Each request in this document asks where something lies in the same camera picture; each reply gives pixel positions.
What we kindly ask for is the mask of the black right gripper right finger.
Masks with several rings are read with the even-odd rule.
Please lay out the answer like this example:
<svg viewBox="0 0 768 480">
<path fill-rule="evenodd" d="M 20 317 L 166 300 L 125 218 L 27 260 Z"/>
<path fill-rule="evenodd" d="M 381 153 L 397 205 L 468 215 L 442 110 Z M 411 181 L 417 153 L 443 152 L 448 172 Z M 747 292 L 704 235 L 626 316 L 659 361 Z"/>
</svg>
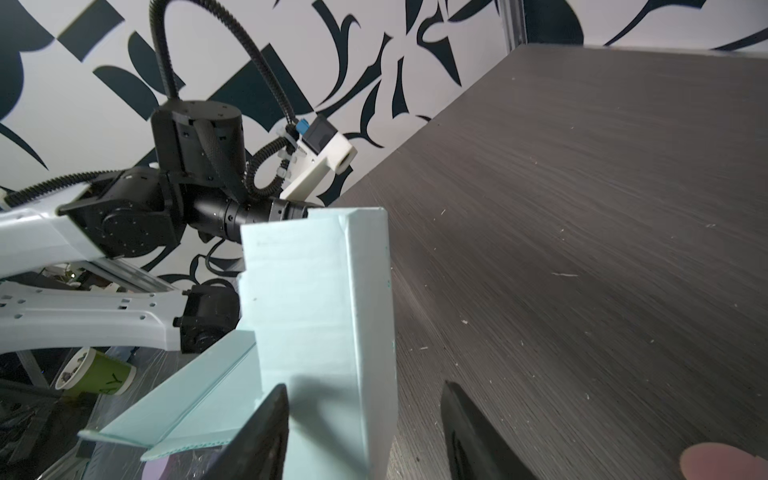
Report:
<svg viewBox="0 0 768 480">
<path fill-rule="evenodd" d="M 444 383 L 440 412 L 452 479 L 536 479 L 458 383 Z"/>
</svg>

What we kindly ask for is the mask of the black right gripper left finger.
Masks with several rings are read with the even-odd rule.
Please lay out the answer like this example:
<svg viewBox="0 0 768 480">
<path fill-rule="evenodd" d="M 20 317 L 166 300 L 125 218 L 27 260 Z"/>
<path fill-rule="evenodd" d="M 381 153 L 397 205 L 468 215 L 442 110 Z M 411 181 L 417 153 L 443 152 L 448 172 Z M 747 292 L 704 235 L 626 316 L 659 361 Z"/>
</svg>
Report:
<svg viewBox="0 0 768 480">
<path fill-rule="evenodd" d="M 289 418 L 287 387 L 278 384 L 218 455 L 202 479 L 282 479 L 289 438 Z"/>
</svg>

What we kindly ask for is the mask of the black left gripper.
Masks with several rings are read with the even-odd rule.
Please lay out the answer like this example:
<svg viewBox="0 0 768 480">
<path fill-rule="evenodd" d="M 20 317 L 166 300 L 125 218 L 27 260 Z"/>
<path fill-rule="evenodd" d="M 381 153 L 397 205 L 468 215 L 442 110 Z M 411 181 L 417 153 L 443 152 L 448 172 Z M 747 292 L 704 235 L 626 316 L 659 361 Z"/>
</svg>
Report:
<svg viewBox="0 0 768 480">
<path fill-rule="evenodd" d="M 240 242 L 244 225 L 307 217 L 312 206 L 246 187 L 242 114 L 216 101 L 169 100 L 150 119 L 159 166 L 97 177 L 61 206 L 107 257 L 135 258 L 173 249 L 187 227 L 204 240 Z"/>
</svg>

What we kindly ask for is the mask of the light blue paper box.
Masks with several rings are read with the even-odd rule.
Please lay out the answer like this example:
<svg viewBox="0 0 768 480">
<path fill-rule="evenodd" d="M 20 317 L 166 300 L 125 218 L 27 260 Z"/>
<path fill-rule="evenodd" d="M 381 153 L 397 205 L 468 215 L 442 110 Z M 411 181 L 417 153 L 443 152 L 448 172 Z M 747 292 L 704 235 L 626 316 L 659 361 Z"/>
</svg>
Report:
<svg viewBox="0 0 768 480">
<path fill-rule="evenodd" d="M 288 479 L 382 479 L 398 418 L 388 215 L 314 209 L 242 230 L 237 327 L 98 430 L 152 461 L 228 451 L 288 400 Z"/>
</svg>

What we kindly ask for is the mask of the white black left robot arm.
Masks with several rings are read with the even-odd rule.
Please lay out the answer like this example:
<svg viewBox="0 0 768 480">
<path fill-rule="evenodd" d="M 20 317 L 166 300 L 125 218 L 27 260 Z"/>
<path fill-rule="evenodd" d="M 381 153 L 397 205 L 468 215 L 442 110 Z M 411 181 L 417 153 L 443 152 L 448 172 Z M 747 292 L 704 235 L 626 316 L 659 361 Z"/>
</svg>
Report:
<svg viewBox="0 0 768 480">
<path fill-rule="evenodd" d="M 149 347 L 200 353 L 233 331 L 239 297 L 225 281 L 177 290 L 132 261 L 170 252 L 187 228 L 240 242 L 250 224 L 303 219 L 305 196 L 282 188 L 306 131 L 250 35 L 220 3 L 202 8 L 248 53 L 287 125 L 249 155 L 240 111 L 184 101 L 165 29 L 168 5 L 149 7 L 167 101 L 151 118 L 157 167 L 54 178 L 9 195 L 1 214 L 1 350 Z"/>
</svg>

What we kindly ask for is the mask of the green paper cup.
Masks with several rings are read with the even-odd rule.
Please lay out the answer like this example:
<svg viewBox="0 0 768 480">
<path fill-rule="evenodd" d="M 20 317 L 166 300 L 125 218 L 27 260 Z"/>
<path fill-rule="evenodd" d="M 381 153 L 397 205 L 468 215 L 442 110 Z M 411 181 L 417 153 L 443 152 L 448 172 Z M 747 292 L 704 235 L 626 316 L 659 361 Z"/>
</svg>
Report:
<svg viewBox="0 0 768 480">
<path fill-rule="evenodd" d="M 83 347 L 65 364 L 54 388 L 74 393 L 118 396 L 133 384 L 135 366 L 108 356 L 91 347 Z"/>
</svg>

